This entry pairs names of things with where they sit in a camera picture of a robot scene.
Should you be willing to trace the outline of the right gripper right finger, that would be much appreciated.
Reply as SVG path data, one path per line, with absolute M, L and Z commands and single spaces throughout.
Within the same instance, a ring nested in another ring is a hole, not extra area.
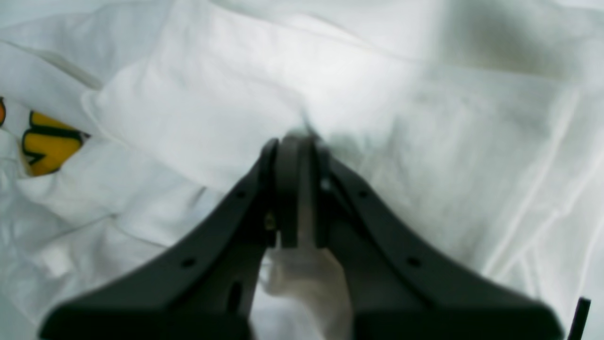
M 314 243 L 344 270 L 355 340 L 560 340 L 544 303 L 457 264 L 312 139 Z

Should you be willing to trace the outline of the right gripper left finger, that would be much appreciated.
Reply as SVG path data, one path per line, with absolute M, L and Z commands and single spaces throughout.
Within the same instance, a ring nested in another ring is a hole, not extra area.
M 184 239 L 103 288 L 55 308 L 43 340 L 249 340 L 268 247 L 298 245 L 300 147 L 270 140 L 224 200 Z

